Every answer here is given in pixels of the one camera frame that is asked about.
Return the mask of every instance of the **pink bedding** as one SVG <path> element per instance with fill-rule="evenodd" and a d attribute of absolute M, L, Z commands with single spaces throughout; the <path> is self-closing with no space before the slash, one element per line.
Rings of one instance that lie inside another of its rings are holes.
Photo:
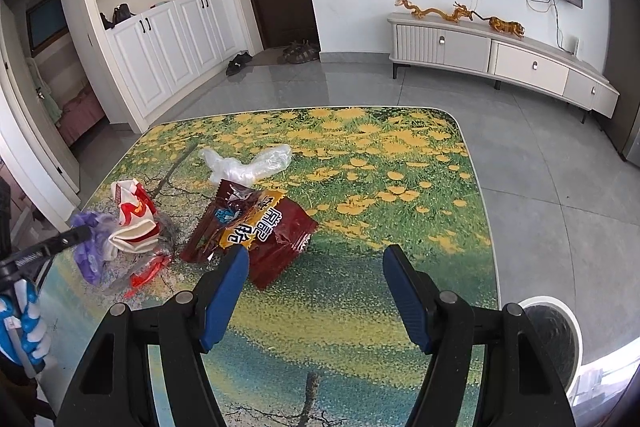
<path fill-rule="evenodd" d="M 73 100 L 65 103 L 58 131 L 65 143 L 71 145 L 103 117 L 104 111 L 94 90 L 86 85 Z"/>

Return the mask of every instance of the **tv stand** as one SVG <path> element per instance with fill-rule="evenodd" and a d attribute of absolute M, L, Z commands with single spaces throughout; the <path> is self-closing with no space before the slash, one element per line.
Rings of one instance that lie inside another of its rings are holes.
<path fill-rule="evenodd" d="M 423 66 L 492 78 L 548 94 L 610 118 L 619 92 L 586 62 L 529 38 L 498 33 L 486 24 L 415 19 L 392 13 L 393 77 L 399 67 Z"/>

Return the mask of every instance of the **dragon figurine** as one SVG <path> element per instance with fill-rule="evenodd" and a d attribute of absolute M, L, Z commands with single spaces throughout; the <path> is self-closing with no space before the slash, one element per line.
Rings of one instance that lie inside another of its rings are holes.
<path fill-rule="evenodd" d="M 411 15 L 418 19 L 422 19 L 425 15 L 429 13 L 437 13 L 440 17 L 442 17 L 446 21 L 458 22 L 462 17 L 466 17 L 469 20 L 473 20 L 473 13 L 469 11 L 465 5 L 454 3 L 455 9 L 451 15 L 444 13 L 437 8 L 429 8 L 427 10 L 421 10 L 415 4 L 411 4 L 409 0 L 396 0 L 396 6 L 404 6 L 408 10 L 411 10 Z"/>
<path fill-rule="evenodd" d="M 498 19 L 498 17 L 481 17 L 480 14 L 474 11 L 478 18 L 483 21 L 489 21 L 489 26 L 497 32 L 505 32 L 511 33 L 518 38 L 524 37 L 524 26 L 519 22 L 515 21 L 503 21 L 502 19 Z"/>

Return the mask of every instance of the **black bag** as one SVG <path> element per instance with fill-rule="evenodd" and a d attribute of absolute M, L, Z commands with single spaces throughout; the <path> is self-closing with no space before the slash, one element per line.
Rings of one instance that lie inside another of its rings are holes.
<path fill-rule="evenodd" d="M 131 17 L 133 17 L 133 13 L 129 10 L 129 5 L 127 3 L 122 3 L 120 6 L 117 6 L 113 10 L 113 24 L 119 24 L 122 21 L 125 21 Z"/>
<path fill-rule="evenodd" d="M 105 30 L 110 30 L 115 26 L 115 24 L 112 23 L 110 20 L 108 20 L 107 17 L 105 17 L 104 13 L 102 12 L 100 12 L 100 19 L 102 19 L 102 26 L 104 26 Z"/>

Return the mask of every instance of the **blue and white glove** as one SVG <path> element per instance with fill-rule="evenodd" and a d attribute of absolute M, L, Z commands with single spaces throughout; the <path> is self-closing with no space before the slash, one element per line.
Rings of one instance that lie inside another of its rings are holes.
<path fill-rule="evenodd" d="M 21 327 L 22 349 L 31 364 L 37 365 L 49 353 L 51 337 L 47 334 L 47 325 L 40 318 L 38 295 L 33 283 L 23 279 L 14 284 L 14 289 L 20 306 L 19 319 L 14 317 L 12 300 L 0 295 L 0 353 L 12 362 L 22 365 L 8 333 L 8 329 Z"/>

